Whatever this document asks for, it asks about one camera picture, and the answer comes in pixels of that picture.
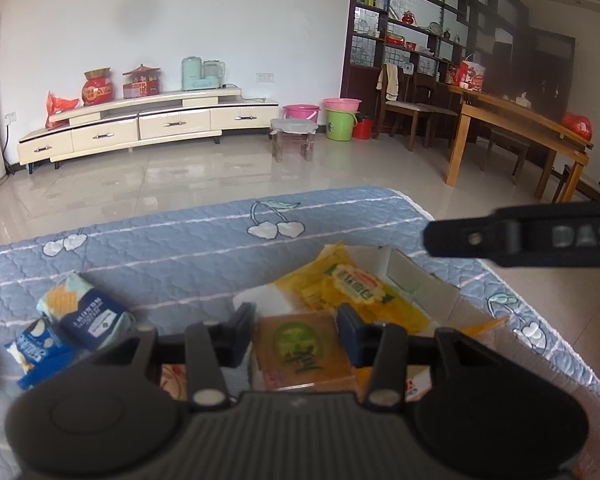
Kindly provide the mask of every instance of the green logo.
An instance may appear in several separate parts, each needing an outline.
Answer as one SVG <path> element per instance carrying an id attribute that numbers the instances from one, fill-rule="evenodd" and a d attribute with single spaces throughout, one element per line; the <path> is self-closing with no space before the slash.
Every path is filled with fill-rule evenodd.
<path id="1" fill-rule="evenodd" d="M 293 365 L 296 374 L 320 370 L 317 359 L 322 357 L 322 343 L 315 330 L 300 322 L 281 325 L 274 334 L 276 354 L 285 365 Z"/>

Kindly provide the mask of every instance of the wall outlet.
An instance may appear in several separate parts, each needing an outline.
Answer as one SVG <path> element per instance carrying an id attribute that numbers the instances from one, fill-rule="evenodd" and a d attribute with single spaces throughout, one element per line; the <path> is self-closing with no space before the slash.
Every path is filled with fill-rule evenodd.
<path id="1" fill-rule="evenodd" d="M 256 83 L 273 83 L 273 74 L 256 74 Z"/>

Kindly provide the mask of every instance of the blue quilted mat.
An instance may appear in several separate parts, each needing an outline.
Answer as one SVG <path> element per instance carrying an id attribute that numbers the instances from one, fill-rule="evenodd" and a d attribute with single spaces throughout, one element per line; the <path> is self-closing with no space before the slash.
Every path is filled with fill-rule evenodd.
<path id="1" fill-rule="evenodd" d="M 22 371 L 2 349 L 37 317 L 36 302 L 71 271 L 128 305 L 161 333 L 223 320 L 238 292 L 272 282 L 313 260 L 324 244 L 391 245 L 458 286 L 555 367 L 600 397 L 600 381 L 559 334 L 478 260 L 429 258 L 420 233 L 430 217 L 383 188 L 314 191 L 130 218 L 0 247 L 0 480 L 18 469 L 4 414 Z M 227 373 L 233 393 L 246 370 Z"/>

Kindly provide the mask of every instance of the blue snack package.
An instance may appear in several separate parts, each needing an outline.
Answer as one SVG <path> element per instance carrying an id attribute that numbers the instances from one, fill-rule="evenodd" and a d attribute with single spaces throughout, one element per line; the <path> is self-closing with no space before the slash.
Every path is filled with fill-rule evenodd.
<path id="1" fill-rule="evenodd" d="M 23 390 L 67 368 L 75 357 L 75 349 L 60 339 L 46 317 L 34 321 L 4 347 L 25 372 L 18 380 Z"/>
<path id="2" fill-rule="evenodd" d="M 69 338 L 92 352 L 135 325 L 134 317 L 123 304 L 75 273 L 40 299 L 38 311 L 59 323 Z"/>

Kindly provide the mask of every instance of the tiled floor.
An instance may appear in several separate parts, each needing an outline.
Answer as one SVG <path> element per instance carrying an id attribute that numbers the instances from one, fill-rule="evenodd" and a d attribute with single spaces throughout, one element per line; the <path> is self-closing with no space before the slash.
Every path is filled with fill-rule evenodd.
<path id="1" fill-rule="evenodd" d="M 314 161 L 285 154 L 277 164 L 263 135 L 188 140 L 111 152 L 18 172 L 0 186 L 0 244 L 165 210 L 346 186 L 385 186 L 409 195 L 435 218 L 481 216 L 534 203 L 540 169 L 525 165 L 517 186 L 514 156 L 468 145 L 458 185 L 447 187 L 446 143 L 410 153 L 401 138 L 333 142 L 318 136 Z M 552 181 L 544 200 L 550 200 Z M 600 270 L 497 269 L 600 376 Z"/>

